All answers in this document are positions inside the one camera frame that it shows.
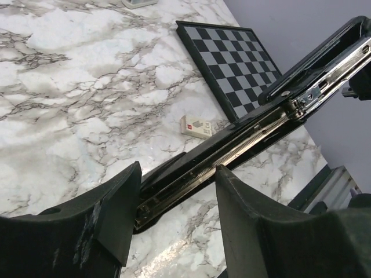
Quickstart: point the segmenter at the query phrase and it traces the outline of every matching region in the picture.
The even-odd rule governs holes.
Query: white box
[[[184,115],[180,120],[181,132],[185,135],[208,139],[213,133],[211,123],[193,116]]]

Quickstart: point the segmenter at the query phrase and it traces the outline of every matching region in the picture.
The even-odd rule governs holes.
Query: gray and black checkered squares
[[[237,117],[257,108],[259,94],[279,76],[268,54],[250,30],[214,26],[185,26],[187,35],[217,81]]]

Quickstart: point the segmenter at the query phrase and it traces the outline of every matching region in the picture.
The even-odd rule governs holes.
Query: gray marble veining
[[[176,20],[237,25],[222,0],[0,0],[0,215],[37,214],[135,160],[143,172],[201,140],[180,118],[227,120]],[[325,165],[300,128],[235,170],[289,202]],[[225,268],[214,185],[133,237],[121,277],[215,277]]]

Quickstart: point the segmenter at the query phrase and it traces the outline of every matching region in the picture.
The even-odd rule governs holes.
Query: black chess board frame
[[[181,41],[230,122],[257,108],[257,97],[282,75],[250,28],[176,23]]]

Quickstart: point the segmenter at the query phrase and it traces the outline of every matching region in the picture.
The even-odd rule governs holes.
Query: black plastic part
[[[349,80],[349,86],[354,93],[353,97],[358,97],[359,100],[371,100],[371,63]]]
[[[327,205],[324,201],[320,201],[317,204],[314,205],[314,207],[311,209],[309,214],[312,215],[321,215],[327,212]]]
[[[244,184],[224,166],[216,191],[229,278],[370,278],[371,209],[313,216]]]
[[[322,44],[316,47],[311,53],[305,56],[294,67],[278,78],[271,86],[263,91],[258,98],[260,105],[272,101],[283,90],[287,90],[290,84],[295,82],[298,75],[309,69],[321,68],[330,62],[344,49],[352,45],[361,36],[371,30],[370,19],[365,16],[354,17],[339,28]]]
[[[0,277],[119,277],[128,259],[141,168],[39,215],[0,218]]]
[[[317,175],[295,196],[294,199],[288,204],[288,207],[291,207],[295,210],[303,211],[311,203],[311,199],[315,196],[315,193],[321,188],[321,185],[328,176],[331,174],[332,170],[328,165],[322,168]]]
[[[362,193],[355,195],[350,199],[348,207],[352,208],[362,208],[362,207],[370,207],[371,208],[371,194]]]

